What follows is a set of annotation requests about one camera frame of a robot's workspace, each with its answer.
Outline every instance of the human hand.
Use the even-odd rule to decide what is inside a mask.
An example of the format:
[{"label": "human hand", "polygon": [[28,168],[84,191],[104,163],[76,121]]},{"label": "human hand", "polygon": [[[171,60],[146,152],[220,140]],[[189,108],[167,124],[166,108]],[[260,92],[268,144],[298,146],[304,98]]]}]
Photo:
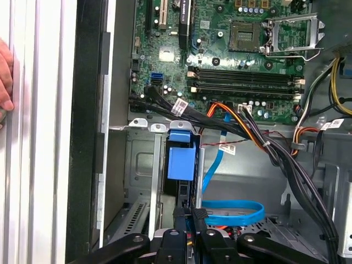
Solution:
[{"label": "human hand", "polygon": [[[10,98],[13,84],[12,70],[13,56],[6,43],[0,39],[0,107],[5,111],[12,111],[14,108]],[[3,110],[0,111],[0,122],[5,115]]]}]

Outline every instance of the green circuit board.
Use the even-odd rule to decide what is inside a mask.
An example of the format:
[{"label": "green circuit board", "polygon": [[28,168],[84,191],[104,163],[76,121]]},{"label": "green circuit board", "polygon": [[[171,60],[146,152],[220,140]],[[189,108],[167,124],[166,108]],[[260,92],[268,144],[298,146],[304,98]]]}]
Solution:
[{"label": "green circuit board", "polygon": [[[160,18],[154,8],[160,7],[161,1],[164,0],[152,1],[152,24]],[[180,10],[172,7],[177,1],[166,2],[167,24],[164,29],[160,25],[152,25],[151,32],[147,34],[147,0],[137,1],[132,69],[137,67],[138,70],[131,81],[132,93],[142,95],[145,85],[150,82],[151,73],[162,73],[164,78],[159,87],[160,93],[170,103],[180,97],[202,113],[206,113],[214,101],[232,104],[234,109],[250,105],[251,114],[259,123],[296,122],[295,108],[300,103],[299,96],[291,99],[271,98],[270,91],[266,96],[259,97],[255,94],[232,96],[228,93],[199,95],[191,92],[187,73],[190,66],[195,66],[201,69],[294,75],[303,79],[303,59],[268,59],[256,50],[258,47],[251,45],[251,40],[257,38],[260,44],[266,41],[261,23],[265,23],[273,14],[275,17],[288,17],[307,13],[307,8],[300,13],[292,13],[290,6],[282,5],[284,0],[194,0],[192,32],[189,48],[185,51],[179,48],[177,35]],[[241,26],[252,26],[253,30],[250,33],[242,32]],[[241,41],[232,40],[235,33],[237,40]],[[306,35],[305,21],[289,25],[283,23],[278,38],[279,47],[305,46]],[[219,65],[214,65],[214,58],[220,60]],[[131,111],[145,112],[138,108],[131,108]],[[224,113],[219,110],[215,116],[221,118]]]}]

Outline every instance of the motherboard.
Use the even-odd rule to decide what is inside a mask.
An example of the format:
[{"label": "motherboard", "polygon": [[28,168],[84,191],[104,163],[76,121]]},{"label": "motherboard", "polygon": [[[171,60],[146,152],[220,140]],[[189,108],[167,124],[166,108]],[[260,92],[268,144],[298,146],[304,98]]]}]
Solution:
[{"label": "motherboard", "polygon": [[281,18],[309,14],[309,6],[302,0],[136,0],[130,92],[145,98],[152,84],[170,103],[182,98],[204,114],[222,102],[246,108],[259,123],[295,124],[305,82],[299,47],[306,46],[309,22]]}]

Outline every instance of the pci slot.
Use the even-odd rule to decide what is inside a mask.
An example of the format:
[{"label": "pci slot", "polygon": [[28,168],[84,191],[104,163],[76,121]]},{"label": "pci slot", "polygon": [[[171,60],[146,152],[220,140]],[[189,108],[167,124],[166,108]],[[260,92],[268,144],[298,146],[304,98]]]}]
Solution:
[{"label": "pci slot", "polygon": [[241,87],[235,85],[223,84],[206,84],[194,82],[190,85],[190,91],[198,95],[222,95],[222,96],[238,96],[248,98],[272,98],[282,100],[298,100],[301,94],[304,93],[303,89],[290,88],[290,89],[273,89],[273,88],[260,88],[260,87]]},{"label": "pci slot", "polygon": [[161,0],[160,2],[160,18],[159,18],[159,28],[166,29],[167,25],[167,4],[168,0]]},{"label": "pci slot", "polygon": [[150,36],[152,30],[153,0],[146,0],[145,8],[145,34]]},{"label": "pci slot", "polygon": [[250,71],[210,70],[191,67],[194,78],[210,83],[294,86],[295,77],[284,74],[254,73]]}]

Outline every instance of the capacitor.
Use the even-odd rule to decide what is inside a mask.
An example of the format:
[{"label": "capacitor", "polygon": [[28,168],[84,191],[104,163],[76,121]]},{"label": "capacitor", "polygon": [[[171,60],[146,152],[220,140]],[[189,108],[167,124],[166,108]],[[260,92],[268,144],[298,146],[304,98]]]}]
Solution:
[{"label": "capacitor", "polygon": [[238,65],[240,68],[243,68],[243,67],[245,67],[245,65],[246,65],[246,63],[243,61],[243,60],[241,60],[240,61],[240,64]]},{"label": "capacitor", "polygon": [[160,7],[155,7],[154,11],[155,11],[155,15],[160,15]]}]

